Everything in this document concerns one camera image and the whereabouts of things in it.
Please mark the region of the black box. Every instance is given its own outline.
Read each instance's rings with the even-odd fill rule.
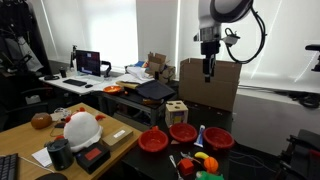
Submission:
[[[91,174],[110,158],[110,150],[100,143],[94,143],[82,149],[75,157],[79,166]]]

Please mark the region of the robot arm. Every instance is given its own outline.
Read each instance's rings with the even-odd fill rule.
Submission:
[[[215,56],[219,53],[220,40],[224,41],[230,57],[237,63],[246,64],[254,59],[262,50],[265,42],[265,26],[260,16],[253,10],[253,0],[199,0],[199,29],[194,41],[202,41],[201,54],[205,81],[210,82],[214,75]],[[231,54],[230,47],[240,39],[230,28],[225,30],[226,37],[221,37],[221,24],[233,23],[244,18],[252,11],[261,29],[261,43],[257,53],[250,59],[239,61]]]

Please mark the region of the monitor screen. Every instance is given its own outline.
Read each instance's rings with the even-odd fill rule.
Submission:
[[[77,71],[94,76],[100,76],[100,53],[94,51],[76,50]]]

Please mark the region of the wooden cube with holes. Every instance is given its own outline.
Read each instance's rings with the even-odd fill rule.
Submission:
[[[167,101],[166,123],[170,127],[175,123],[187,123],[188,108],[182,101]]]

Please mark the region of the keyboard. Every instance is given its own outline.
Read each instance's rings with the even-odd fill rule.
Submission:
[[[67,84],[71,84],[71,85],[75,85],[75,86],[83,86],[83,85],[87,84],[86,82],[75,80],[75,79],[67,79],[62,82],[67,83]]]
[[[18,154],[0,156],[0,179],[14,180],[18,176]]]

